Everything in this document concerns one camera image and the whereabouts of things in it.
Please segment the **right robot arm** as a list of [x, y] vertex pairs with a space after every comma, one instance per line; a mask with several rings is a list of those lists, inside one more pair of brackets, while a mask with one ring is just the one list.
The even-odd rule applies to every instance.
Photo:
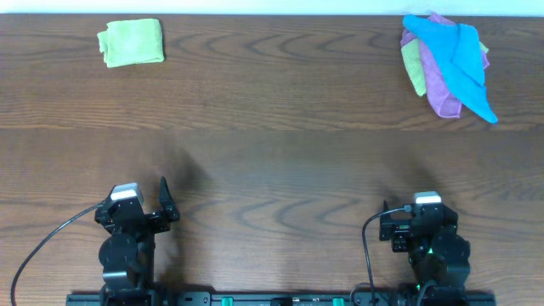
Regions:
[[401, 211], [411, 216], [391, 217], [383, 206], [379, 239], [390, 241], [393, 252], [408, 254], [416, 283], [462, 290], [470, 273], [470, 243], [457, 234], [458, 214], [442, 203], [409, 204]]

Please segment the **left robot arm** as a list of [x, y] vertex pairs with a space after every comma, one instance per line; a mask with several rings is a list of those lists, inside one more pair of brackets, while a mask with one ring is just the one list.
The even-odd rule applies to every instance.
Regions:
[[97, 208], [94, 220], [110, 234], [99, 249], [103, 279], [113, 292], [142, 292], [154, 283], [155, 235], [180, 219], [167, 180], [159, 186], [157, 212], [146, 213], [136, 183], [116, 185]]

